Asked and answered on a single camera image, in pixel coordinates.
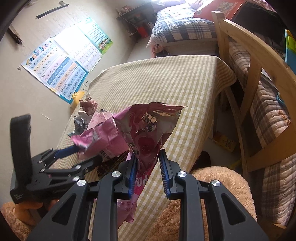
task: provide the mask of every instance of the wall outlet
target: wall outlet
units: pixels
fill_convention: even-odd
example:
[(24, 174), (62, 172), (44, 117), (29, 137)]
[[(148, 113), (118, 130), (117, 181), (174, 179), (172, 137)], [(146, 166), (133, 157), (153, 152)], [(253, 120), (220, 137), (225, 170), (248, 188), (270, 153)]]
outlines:
[(86, 78), (84, 81), (83, 81), (83, 84), (87, 87), (89, 87), (89, 85), (91, 84), (91, 80)]
[(88, 91), (88, 86), (86, 86), (85, 84), (82, 84), (82, 86), (80, 87), (80, 91), (85, 91), (87, 92)]

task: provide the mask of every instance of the metal bolt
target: metal bolt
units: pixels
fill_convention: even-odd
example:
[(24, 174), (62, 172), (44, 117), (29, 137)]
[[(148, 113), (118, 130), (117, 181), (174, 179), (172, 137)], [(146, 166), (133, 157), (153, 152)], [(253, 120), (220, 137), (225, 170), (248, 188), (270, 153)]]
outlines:
[(84, 186), (85, 184), (86, 184), (86, 181), (83, 180), (83, 179), (81, 179), (81, 180), (79, 180), (79, 181), (77, 182), (77, 185), (78, 185), (78, 186)]
[(119, 177), (121, 173), (119, 171), (112, 172), (113, 177)]
[(72, 179), (72, 181), (76, 182), (80, 177), (79, 176), (76, 176)]
[(184, 171), (180, 171), (180, 172), (178, 172), (178, 176), (179, 177), (186, 177), (187, 176), (187, 173), (184, 172)]
[(221, 185), (221, 183), (220, 183), (220, 181), (218, 181), (218, 180), (213, 180), (213, 181), (212, 181), (212, 185), (215, 186), (215, 187), (218, 187), (218, 186)]

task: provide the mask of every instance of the yellow gingham tablecloth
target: yellow gingham tablecloth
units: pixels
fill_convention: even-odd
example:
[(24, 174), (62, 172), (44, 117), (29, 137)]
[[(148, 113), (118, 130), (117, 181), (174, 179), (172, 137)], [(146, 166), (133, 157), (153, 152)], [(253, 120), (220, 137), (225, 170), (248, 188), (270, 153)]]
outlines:
[[(215, 56), (169, 56), (113, 66), (91, 83), (89, 93), (97, 101), (98, 111), (104, 109), (111, 113), (139, 103), (185, 106), (164, 148), (168, 159), (189, 171), (209, 135), (216, 96), (235, 80), (233, 71)], [(74, 130), (73, 115), (58, 148), (73, 145), (67, 136)], [(58, 160), (53, 167), (70, 168), (78, 162), (74, 154)], [(96, 171), (88, 173), (86, 179), (96, 181)], [(157, 163), (138, 199), (134, 222), (125, 222), (119, 228), (118, 240), (145, 240), (149, 228), (168, 203)]]

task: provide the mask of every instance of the white wall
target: white wall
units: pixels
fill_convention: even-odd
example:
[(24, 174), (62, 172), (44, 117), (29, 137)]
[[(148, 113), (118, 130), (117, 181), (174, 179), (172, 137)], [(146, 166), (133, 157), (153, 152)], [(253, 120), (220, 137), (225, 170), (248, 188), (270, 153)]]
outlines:
[(124, 6), (131, 6), (132, 8), (138, 7), (145, 3), (145, 0), (110, 0), (114, 8), (121, 9)]
[(69, 3), (69, 7), (41, 19), (36, 19), (36, 16), (57, 7), (57, 0), (39, 0), (35, 5), (25, 7), (12, 23), (24, 41), (23, 46), (15, 44), (7, 34), (0, 42), (0, 205), (10, 200), (9, 188), (13, 169), (10, 119), (27, 113), (32, 115), (31, 155), (34, 156), (57, 146), (70, 117), (69, 104), (47, 89), (24, 68), (17, 70), (27, 55), (47, 38), (87, 17), (92, 17), (114, 42), (88, 75), (89, 79), (94, 79), (103, 69), (126, 62), (133, 48), (133, 43), (116, 20), (116, 11), (104, 0), (65, 2)]

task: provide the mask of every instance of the educational wall chart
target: educational wall chart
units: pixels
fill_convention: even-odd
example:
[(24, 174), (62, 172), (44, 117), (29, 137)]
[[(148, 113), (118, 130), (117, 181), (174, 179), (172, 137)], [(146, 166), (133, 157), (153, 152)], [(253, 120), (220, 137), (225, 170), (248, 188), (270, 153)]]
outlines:
[(51, 38), (35, 49), (22, 66), (69, 104), (88, 74)]
[(77, 26), (102, 54), (105, 54), (113, 44), (112, 40), (100, 29), (92, 18), (87, 18), (77, 23)]
[(101, 52), (77, 25), (63, 30), (53, 39), (88, 72), (93, 70), (102, 57)]

